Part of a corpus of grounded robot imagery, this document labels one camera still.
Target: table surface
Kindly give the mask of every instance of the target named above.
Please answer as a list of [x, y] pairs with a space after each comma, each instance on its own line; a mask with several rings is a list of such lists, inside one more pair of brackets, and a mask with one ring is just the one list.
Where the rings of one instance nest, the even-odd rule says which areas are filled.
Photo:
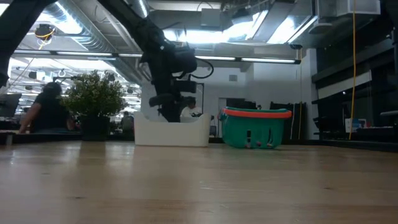
[[398, 154], [53, 142], [0, 148], [0, 223], [398, 223]]

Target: ceiling light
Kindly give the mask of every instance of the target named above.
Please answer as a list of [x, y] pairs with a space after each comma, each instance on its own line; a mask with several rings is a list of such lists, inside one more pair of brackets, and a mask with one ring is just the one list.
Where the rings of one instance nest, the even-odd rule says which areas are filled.
[[1, 3], [0, 4], [0, 16], [4, 13], [4, 11], [7, 9], [9, 4]]
[[10, 94], [22, 94], [22, 96], [37, 96], [39, 95], [38, 93], [7, 93], [8, 95]]
[[139, 100], [137, 96], [124, 96], [124, 99]]
[[87, 57], [88, 60], [116, 60], [116, 58]]
[[220, 31], [188, 30], [187, 34], [182, 33], [178, 41], [193, 44], [216, 44], [226, 42], [228, 39]]
[[44, 55], [49, 55], [51, 52], [48, 50], [15, 50], [14, 54], [44, 54]]
[[288, 16], [275, 30], [274, 34], [267, 41], [267, 44], [286, 43], [294, 35], [294, 31], [294, 19]]
[[138, 58], [141, 58], [142, 54], [119, 54], [119, 57], [138, 57]]
[[214, 56], [196, 56], [196, 58], [200, 58], [203, 60], [227, 60], [227, 61], [234, 61], [234, 57], [214, 57]]
[[144, 17], [147, 17], [148, 16], [148, 11], [147, 11], [145, 2], [143, 0], [138, 0], [138, 3], [140, 5], [140, 7], [141, 7], [141, 11], [142, 11]]
[[256, 14], [253, 15], [253, 19], [255, 20], [255, 22], [254, 22], [251, 30], [247, 33], [246, 40], [252, 39], [254, 37], [254, 34], [256, 34], [257, 30], [259, 30], [262, 22], [264, 22], [264, 19], [267, 16], [267, 14], [268, 14], [268, 10], [265, 10], [265, 11], [262, 11], [261, 13], [259, 13], [259, 15], [256, 18], [254, 18], [254, 16]]
[[249, 11], [245, 8], [238, 9], [235, 14], [232, 16], [232, 23], [239, 24], [242, 22], [251, 22], [253, 21], [252, 15], [250, 15]]
[[237, 37], [242, 37], [242, 39], [244, 39], [246, 37], [245, 35], [251, 30], [252, 26], [253, 26], [253, 21], [241, 22], [224, 30], [223, 35], [225, 35], [228, 40]]
[[242, 62], [264, 62], [264, 63], [295, 63], [295, 60], [274, 58], [242, 58]]
[[163, 30], [164, 37], [169, 41], [177, 41], [177, 35], [174, 30]]
[[314, 16], [305, 26], [303, 26], [296, 34], [293, 35], [287, 42], [292, 43], [295, 39], [300, 37], [306, 31], [316, 20], [318, 19], [318, 16]]
[[96, 52], [57, 52], [59, 55], [73, 55], [73, 56], [90, 56], [90, 57], [109, 57], [111, 53], [96, 53]]

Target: green plastic basket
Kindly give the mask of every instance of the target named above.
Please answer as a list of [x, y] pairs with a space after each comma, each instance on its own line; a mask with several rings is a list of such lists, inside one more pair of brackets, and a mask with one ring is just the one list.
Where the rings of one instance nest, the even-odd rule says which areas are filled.
[[[230, 115], [226, 111], [238, 111], [239, 115]], [[272, 149], [282, 143], [284, 120], [291, 112], [281, 110], [244, 110], [226, 108], [221, 113], [224, 142], [237, 148]]]

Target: red basket rim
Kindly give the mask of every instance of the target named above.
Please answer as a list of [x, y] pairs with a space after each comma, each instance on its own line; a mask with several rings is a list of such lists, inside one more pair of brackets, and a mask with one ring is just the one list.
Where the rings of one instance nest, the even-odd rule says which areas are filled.
[[223, 110], [225, 114], [231, 116], [238, 116], [244, 118], [276, 118], [276, 119], [287, 119], [292, 117], [291, 111], [283, 113], [262, 113], [262, 112], [248, 112], [248, 111], [237, 111], [237, 110]]

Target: man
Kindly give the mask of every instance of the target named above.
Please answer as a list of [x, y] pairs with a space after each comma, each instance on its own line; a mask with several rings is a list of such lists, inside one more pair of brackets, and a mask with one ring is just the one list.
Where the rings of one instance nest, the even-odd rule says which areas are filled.
[[123, 134], [132, 135], [134, 133], [134, 118], [130, 116], [128, 111], [124, 112], [124, 116], [120, 123], [122, 126]]
[[197, 101], [194, 97], [187, 97], [188, 106], [185, 107], [181, 112], [181, 117], [192, 118], [201, 115], [201, 108], [197, 106]]

